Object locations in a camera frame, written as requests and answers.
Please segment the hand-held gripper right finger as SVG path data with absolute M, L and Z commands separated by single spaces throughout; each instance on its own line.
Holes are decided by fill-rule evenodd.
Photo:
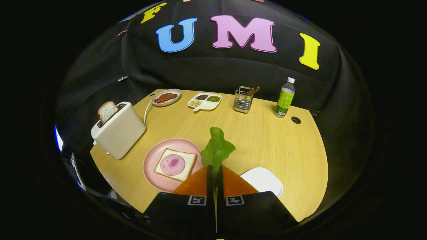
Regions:
M 218 238 L 276 240 L 298 222 L 271 191 L 257 192 L 225 166 L 218 174 Z

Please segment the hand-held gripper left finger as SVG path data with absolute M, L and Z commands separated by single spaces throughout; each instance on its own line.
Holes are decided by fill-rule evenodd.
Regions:
M 215 198 L 212 166 L 192 175 L 206 193 L 182 195 L 159 193 L 143 213 L 143 226 L 158 240 L 214 240 L 216 238 Z

